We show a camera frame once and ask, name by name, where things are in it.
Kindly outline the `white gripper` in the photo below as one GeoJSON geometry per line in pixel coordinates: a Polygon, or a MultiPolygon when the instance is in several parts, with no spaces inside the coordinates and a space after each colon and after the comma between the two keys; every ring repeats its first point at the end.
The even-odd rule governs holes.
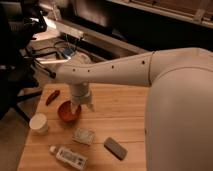
{"type": "Polygon", "coordinates": [[[71,99],[75,105],[71,105],[71,113],[76,117],[76,105],[87,105],[88,109],[94,112],[94,105],[92,104],[92,92],[88,83],[72,84],[70,86],[71,99]]]}

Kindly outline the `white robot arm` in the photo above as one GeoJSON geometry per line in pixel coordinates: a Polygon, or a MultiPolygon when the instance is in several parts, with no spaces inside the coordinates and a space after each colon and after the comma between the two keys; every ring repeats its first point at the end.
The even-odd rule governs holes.
{"type": "Polygon", "coordinates": [[[213,171],[213,52],[170,49],[95,64],[75,56],[57,78],[78,103],[90,83],[147,87],[147,171],[213,171]]]}

